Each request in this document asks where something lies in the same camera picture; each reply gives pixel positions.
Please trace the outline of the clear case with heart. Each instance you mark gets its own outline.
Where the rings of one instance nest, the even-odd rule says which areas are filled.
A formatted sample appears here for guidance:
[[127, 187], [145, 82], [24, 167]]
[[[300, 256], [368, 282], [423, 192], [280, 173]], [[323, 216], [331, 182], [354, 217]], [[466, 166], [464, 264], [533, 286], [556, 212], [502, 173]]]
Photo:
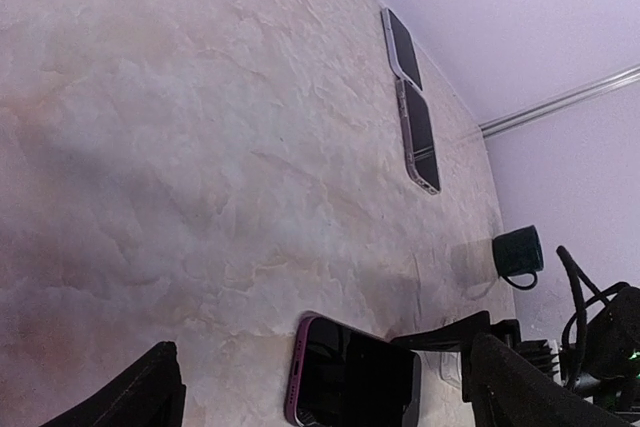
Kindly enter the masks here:
[[462, 358], [459, 352], [427, 352], [424, 359], [442, 382], [462, 390]]

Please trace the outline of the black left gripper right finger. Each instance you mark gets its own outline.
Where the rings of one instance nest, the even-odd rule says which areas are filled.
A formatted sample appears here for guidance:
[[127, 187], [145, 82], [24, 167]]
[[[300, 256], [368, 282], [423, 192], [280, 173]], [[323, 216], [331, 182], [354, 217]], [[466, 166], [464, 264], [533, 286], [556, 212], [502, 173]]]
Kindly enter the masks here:
[[471, 344], [468, 401], [477, 426], [626, 426], [561, 387], [498, 338]]

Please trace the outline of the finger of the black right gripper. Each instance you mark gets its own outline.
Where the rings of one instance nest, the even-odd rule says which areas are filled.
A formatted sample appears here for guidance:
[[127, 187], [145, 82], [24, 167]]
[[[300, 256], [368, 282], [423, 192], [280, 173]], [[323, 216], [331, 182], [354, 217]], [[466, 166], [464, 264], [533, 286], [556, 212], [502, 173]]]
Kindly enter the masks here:
[[435, 330], [397, 336], [392, 345], [418, 352], [470, 352], [474, 338], [490, 332], [490, 313], [483, 310]]

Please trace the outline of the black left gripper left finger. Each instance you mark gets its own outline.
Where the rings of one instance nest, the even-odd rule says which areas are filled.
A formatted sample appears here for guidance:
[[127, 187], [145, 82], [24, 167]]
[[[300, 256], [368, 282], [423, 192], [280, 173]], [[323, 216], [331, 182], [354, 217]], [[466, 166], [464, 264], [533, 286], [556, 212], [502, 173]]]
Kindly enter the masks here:
[[180, 426], [186, 386], [177, 346], [159, 342], [111, 382], [51, 419], [55, 426]]

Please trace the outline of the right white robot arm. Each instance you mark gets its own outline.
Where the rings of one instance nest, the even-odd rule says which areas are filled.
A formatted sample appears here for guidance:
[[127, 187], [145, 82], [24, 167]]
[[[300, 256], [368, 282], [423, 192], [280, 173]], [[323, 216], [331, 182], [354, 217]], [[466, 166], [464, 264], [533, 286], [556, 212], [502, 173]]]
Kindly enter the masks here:
[[639, 418], [639, 290], [599, 290], [565, 247], [575, 313], [559, 351], [524, 341], [515, 319], [486, 311], [439, 329], [400, 336], [412, 351], [457, 352], [461, 394], [478, 426], [629, 426]]

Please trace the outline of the dark red phone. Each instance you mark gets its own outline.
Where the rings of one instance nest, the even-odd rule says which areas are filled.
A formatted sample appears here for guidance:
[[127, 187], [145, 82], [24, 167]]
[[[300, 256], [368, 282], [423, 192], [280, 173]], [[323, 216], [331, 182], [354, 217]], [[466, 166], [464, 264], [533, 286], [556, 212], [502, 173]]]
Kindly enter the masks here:
[[294, 341], [284, 415], [293, 426], [413, 427], [421, 380], [415, 352], [306, 313]]

